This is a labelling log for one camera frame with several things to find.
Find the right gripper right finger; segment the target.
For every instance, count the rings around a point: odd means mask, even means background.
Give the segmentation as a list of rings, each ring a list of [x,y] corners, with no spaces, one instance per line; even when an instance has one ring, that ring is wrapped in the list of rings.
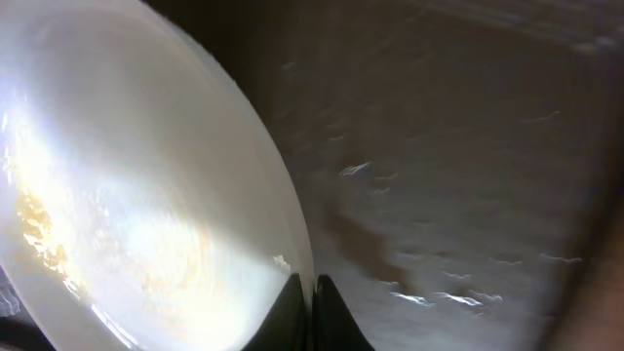
[[[312,303],[316,351],[374,351],[329,275],[320,275]]]

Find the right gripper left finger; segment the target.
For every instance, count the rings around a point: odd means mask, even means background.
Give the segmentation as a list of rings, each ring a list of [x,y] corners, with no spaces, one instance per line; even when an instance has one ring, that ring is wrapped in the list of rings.
[[[298,273],[291,274],[243,351],[304,351],[307,309]]]

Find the cream white plate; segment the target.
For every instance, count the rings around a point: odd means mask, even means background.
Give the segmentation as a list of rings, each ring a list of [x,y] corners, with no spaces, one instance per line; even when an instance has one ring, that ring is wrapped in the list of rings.
[[[58,350],[241,350],[314,285],[264,124],[140,1],[2,3],[1,263]]]

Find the dark brown serving tray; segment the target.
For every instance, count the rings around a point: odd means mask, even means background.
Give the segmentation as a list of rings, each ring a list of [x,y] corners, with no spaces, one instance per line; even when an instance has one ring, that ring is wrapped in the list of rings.
[[[560,348],[623,191],[619,1],[140,1],[273,139],[374,350]],[[8,278],[4,347],[58,350]]]

